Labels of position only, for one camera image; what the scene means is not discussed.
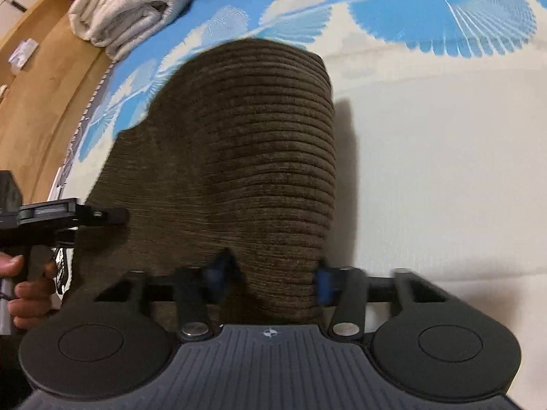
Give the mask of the person left hand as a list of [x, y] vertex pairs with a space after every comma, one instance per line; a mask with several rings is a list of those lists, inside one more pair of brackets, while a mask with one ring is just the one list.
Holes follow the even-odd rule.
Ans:
[[51, 259], [43, 266], [43, 273], [34, 281], [20, 282], [14, 287], [6, 309], [13, 326], [32, 329], [47, 320], [52, 309], [52, 295], [56, 291], [56, 262]]

